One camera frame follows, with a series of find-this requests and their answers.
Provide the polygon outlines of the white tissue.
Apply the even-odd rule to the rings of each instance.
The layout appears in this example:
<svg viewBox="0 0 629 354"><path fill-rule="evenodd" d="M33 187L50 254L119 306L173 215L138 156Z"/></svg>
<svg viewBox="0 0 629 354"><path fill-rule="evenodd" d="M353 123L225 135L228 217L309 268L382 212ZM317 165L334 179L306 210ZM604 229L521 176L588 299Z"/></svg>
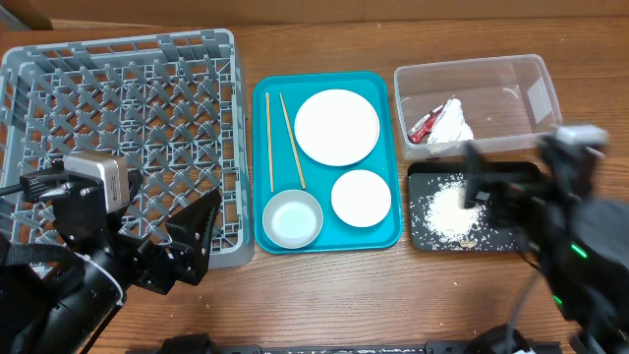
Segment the white tissue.
<svg viewBox="0 0 629 354"><path fill-rule="evenodd" d="M429 133L429 144L444 144L470 141L474 138L471 127L466 123L462 102L451 97L438 113Z"/></svg>

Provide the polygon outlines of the red snack wrapper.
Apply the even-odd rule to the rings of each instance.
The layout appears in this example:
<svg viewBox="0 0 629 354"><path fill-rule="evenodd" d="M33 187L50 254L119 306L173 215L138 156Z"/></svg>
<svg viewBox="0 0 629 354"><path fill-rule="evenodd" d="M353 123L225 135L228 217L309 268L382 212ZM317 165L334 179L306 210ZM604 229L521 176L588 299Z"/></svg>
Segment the red snack wrapper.
<svg viewBox="0 0 629 354"><path fill-rule="evenodd" d="M434 110L422 117L411 129L407 131L409 142L418 145L426 134L431 132L432 126L443 110L444 105L437 106Z"/></svg>

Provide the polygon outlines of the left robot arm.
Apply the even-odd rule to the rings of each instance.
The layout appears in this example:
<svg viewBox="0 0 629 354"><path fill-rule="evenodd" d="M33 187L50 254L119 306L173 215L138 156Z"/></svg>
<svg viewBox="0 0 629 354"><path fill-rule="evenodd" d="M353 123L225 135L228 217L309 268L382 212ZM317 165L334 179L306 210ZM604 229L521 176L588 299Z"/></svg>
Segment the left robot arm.
<svg viewBox="0 0 629 354"><path fill-rule="evenodd" d="M122 234L122 210L107 212L102 192L53 203L65 245L1 241L1 350L87 352L136 285L165 295L176 282L197 285L208 271L221 204L211 191L166 222L167 244Z"/></svg>

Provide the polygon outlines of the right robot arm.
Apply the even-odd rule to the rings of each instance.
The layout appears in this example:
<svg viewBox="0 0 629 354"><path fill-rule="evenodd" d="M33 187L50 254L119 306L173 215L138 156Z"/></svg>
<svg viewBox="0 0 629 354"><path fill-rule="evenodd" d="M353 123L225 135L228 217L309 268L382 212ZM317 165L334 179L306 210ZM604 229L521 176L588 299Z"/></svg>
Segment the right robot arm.
<svg viewBox="0 0 629 354"><path fill-rule="evenodd" d="M531 182L491 177L473 146L465 147L465 207L484 204L491 223L527 239L565 320L580 326L579 353L628 350L628 205L592 195L599 144L539 144L547 176Z"/></svg>

